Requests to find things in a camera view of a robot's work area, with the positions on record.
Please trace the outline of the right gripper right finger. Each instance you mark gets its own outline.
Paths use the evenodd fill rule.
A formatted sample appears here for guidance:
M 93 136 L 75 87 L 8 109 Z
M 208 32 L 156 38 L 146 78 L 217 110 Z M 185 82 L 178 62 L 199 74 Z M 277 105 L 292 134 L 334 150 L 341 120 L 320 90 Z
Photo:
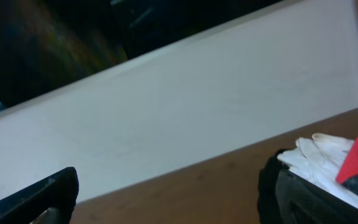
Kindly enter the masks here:
M 284 223 L 358 224 L 358 209 L 288 170 L 280 171 L 276 198 Z

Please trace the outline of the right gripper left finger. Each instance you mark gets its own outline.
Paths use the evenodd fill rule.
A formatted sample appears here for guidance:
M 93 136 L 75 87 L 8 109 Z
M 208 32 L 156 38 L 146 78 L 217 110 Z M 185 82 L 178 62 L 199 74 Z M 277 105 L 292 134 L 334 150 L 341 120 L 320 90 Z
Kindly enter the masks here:
M 0 200 L 0 223 L 31 223 L 52 209 L 47 223 L 67 224 L 79 192 L 76 169 L 66 167 Z

